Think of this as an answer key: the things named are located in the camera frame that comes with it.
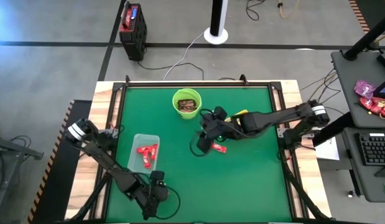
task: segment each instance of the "green table surface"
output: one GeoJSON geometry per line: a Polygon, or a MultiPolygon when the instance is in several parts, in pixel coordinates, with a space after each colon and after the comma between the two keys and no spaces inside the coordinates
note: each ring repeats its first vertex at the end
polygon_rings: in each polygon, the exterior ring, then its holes
{"type": "MultiPolygon", "coordinates": [[[[282,166],[277,158],[274,128],[260,138],[223,142],[226,154],[211,151],[195,157],[189,142],[200,130],[198,115],[182,119],[172,106],[179,88],[128,88],[116,160],[128,166],[134,135],[158,135],[157,170],[165,172],[165,183],[181,197],[181,207],[167,222],[287,222],[291,221],[282,166]]],[[[228,115],[243,109],[271,112],[267,88],[194,88],[202,97],[202,108],[222,106],[228,115]]],[[[167,217],[177,208],[170,191],[157,215],[167,217]]],[[[142,219],[141,209],[112,185],[106,217],[111,222],[162,222],[142,219]]]]}

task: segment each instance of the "black keyboard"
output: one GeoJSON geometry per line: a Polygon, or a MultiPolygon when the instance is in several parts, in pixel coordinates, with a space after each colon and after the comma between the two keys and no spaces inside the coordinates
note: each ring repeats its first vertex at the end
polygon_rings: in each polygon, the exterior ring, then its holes
{"type": "Polygon", "coordinates": [[[355,134],[361,158],[367,166],[385,166],[385,134],[355,134]]]}

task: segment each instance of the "white paper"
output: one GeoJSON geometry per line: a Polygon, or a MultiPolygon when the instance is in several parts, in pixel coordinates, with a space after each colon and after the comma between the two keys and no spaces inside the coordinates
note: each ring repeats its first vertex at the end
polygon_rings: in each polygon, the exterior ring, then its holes
{"type": "Polygon", "coordinates": [[[335,137],[315,147],[315,152],[317,153],[317,158],[319,159],[340,160],[335,137]]]}

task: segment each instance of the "lime green bowl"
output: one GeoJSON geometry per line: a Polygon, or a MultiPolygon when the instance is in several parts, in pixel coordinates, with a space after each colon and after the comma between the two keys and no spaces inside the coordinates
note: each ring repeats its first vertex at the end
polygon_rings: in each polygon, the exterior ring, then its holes
{"type": "Polygon", "coordinates": [[[198,114],[198,112],[202,108],[202,99],[200,98],[199,93],[193,89],[190,89],[190,88],[181,89],[177,91],[173,96],[173,107],[177,111],[177,113],[181,115],[183,119],[192,119],[198,114]],[[188,100],[188,99],[195,100],[195,102],[197,103],[197,109],[189,113],[184,113],[179,111],[179,106],[177,102],[179,100],[188,100]]]}

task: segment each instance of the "orange and black tape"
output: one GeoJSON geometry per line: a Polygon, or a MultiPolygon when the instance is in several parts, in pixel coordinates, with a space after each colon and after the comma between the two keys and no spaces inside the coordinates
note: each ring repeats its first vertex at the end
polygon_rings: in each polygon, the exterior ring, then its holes
{"type": "Polygon", "coordinates": [[[27,217],[27,222],[28,223],[32,223],[32,221],[33,221],[33,217],[34,217],[34,215],[36,213],[37,206],[38,206],[39,201],[40,201],[40,197],[43,194],[43,190],[44,190],[45,184],[47,182],[47,179],[49,177],[49,174],[50,174],[50,171],[51,171],[51,168],[52,168],[55,156],[57,155],[58,147],[59,147],[59,144],[60,144],[60,141],[61,141],[61,138],[62,138],[62,134],[63,134],[63,132],[65,130],[65,125],[66,125],[66,123],[68,121],[68,117],[69,117],[70,111],[72,109],[73,103],[74,103],[74,101],[70,102],[69,107],[68,107],[68,111],[65,113],[65,117],[63,119],[63,123],[61,125],[59,134],[57,136],[57,139],[55,140],[53,151],[52,151],[52,153],[50,155],[49,161],[47,163],[47,167],[44,170],[44,175],[42,177],[42,181],[41,181],[41,183],[39,185],[39,188],[37,190],[36,197],[35,197],[35,199],[33,201],[33,204],[32,204],[32,208],[30,208],[30,213],[29,213],[29,215],[27,217]]]}
{"type": "Polygon", "coordinates": [[[354,14],[355,14],[359,24],[361,25],[362,30],[366,34],[367,32],[369,32],[369,27],[365,21],[365,18],[362,16],[361,10],[359,9],[355,0],[348,0],[348,1],[350,2],[350,6],[353,9],[354,14]]]}

